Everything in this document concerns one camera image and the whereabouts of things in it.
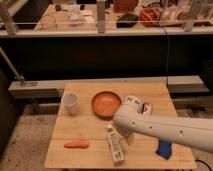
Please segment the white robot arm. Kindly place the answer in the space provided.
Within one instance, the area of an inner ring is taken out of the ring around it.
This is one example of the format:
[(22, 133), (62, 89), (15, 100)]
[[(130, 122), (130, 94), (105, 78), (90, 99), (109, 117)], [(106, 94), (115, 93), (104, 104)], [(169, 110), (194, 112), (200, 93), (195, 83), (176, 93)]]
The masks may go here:
[(123, 137), (139, 133), (213, 153), (213, 119), (147, 115), (142, 108), (136, 96), (124, 98), (113, 117)]

